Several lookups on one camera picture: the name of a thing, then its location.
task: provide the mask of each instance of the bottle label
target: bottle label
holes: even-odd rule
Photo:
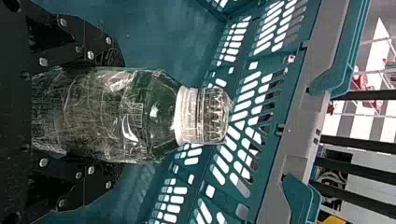
[[[131,116],[133,125],[136,128],[143,127],[143,103],[131,103]]]

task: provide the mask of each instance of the white surface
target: white surface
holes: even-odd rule
[[[388,36],[389,34],[384,24],[379,19],[375,29],[374,39],[388,37]],[[387,41],[379,41],[373,43],[365,70],[372,71],[372,70],[384,69],[384,64],[382,60],[388,58],[388,53],[389,53],[389,44],[387,43]],[[379,74],[368,75],[368,86],[370,85],[375,86],[377,90],[380,89],[381,77]],[[338,113],[340,112],[339,110],[342,110],[343,106],[340,105],[339,107],[337,106],[335,108],[335,112]],[[395,112],[396,112],[396,101],[391,101],[388,104],[386,115],[394,116],[396,115]],[[356,113],[373,115],[375,111],[372,108],[363,107],[361,103],[359,103]],[[336,135],[338,130],[338,125],[342,125],[340,124],[340,118],[341,116],[328,115],[326,117],[323,133],[328,135]],[[359,138],[359,139],[369,139],[370,132],[372,130],[373,119],[374,118],[363,117],[363,116],[355,117],[351,128],[350,137]],[[385,119],[380,140],[384,142],[394,142],[395,131],[396,131],[395,127],[396,127],[396,119]],[[348,149],[344,147],[332,147],[332,149],[338,151],[344,151],[347,153],[352,153],[353,154],[352,163],[354,164],[396,173],[395,156],[385,155],[382,153],[367,152],[364,150]],[[346,190],[356,192],[360,195],[364,195],[385,203],[396,204],[396,187],[388,184],[376,182],[373,180],[361,178],[354,175],[349,175],[348,181],[346,183]],[[360,208],[354,204],[345,203],[345,202],[343,202],[339,214],[341,215],[342,218],[352,223],[359,223],[359,224],[396,223],[396,220],[379,215],[378,213],[372,212],[370,210]]]

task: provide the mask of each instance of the crushed plastic bottle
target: crushed plastic bottle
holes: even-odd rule
[[[160,70],[57,67],[33,78],[32,144],[110,162],[160,162],[186,143],[222,144],[232,103]]]

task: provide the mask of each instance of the screw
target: screw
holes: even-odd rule
[[[90,166],[90,167],[88,168],[88,175],[93,175],[93,173],[95,173],[95,167]]]
[[[58,203],[58,207],[63,207],[66,204],[66,200],[65,199],[61,199]]]
[[[289,55],[287,63],[294,63],[296,56],[294,54]]]
[[[65,20],[65,19],[60,19],[59,22],[60,22],[60,24],[61,24],[62,26],[67,26],[67,20]]]
[[[88,51],[88,58],[90,59],[90,60],[93,60],[93,58],[95,57],[95,54],[92,52],[92,51]]]
[[[82,172],[76,173],[76,179],[81,179],[82,178]]]
[[[38,62],[40,63],[41,66],[47,67],[49,65],[49,61],[46,58],[39,58]]]
[[[110,36],[108,36],[108,37],[106,37],[106,43],[108,44],[108,45],[111,45],[111,37]]]
[[[77,52],[77,53],[81,53],[81,47],[77,46],[77,47],[76,47],[76,52]]]
[[[43,158],[40,160],[40,163],[38,164],[40,167],[46,167],[49,164],[49,159]]]
[[[106,189],[110,189],[111,188],[111,181],[107,181],[106,183]]]

